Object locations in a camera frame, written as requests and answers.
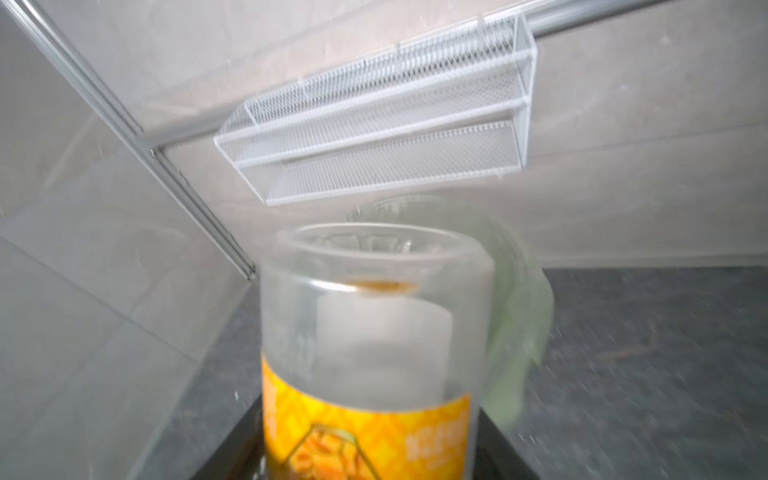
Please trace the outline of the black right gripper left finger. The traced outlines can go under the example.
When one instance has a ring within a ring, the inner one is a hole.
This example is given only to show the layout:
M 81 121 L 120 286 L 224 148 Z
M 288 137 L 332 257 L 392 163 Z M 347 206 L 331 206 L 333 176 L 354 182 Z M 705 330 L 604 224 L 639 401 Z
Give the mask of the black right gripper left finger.
M 259 395 L 191 479 L 265 479 L 264 458 L 263 405 Z

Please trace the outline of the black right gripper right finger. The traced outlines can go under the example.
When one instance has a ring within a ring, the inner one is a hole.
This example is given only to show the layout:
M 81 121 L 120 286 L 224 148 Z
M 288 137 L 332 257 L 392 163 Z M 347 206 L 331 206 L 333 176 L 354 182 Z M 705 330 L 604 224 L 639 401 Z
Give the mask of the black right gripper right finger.
M 480 411 L 478 419 L 473 479 L 540 479 L 483 410 Z

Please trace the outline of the clear bottle yellow label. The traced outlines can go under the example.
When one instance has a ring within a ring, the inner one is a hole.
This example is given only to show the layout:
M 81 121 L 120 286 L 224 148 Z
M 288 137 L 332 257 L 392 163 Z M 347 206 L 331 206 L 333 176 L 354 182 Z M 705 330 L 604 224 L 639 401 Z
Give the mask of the clear bottle yellow label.
M 456 232 L 280 232 L 260 280 L 268 477 L 470 478 L 493 284 Z

